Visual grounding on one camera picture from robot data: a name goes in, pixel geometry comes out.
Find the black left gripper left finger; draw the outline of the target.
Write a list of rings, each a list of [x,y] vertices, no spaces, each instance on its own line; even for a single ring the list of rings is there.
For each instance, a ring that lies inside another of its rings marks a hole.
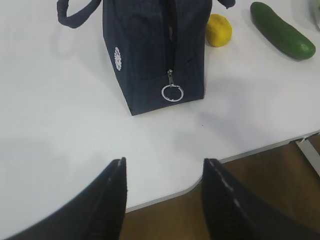
[[[77,196],[11,240],[117,240],[127,205],[126,158],[109,165]]]

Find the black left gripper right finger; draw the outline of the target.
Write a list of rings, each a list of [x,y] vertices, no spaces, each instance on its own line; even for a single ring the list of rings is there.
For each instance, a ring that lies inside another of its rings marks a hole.
[[[217,159],[202,171],[202,208],[212,240],[318,240],[299,224],[239,182]]]

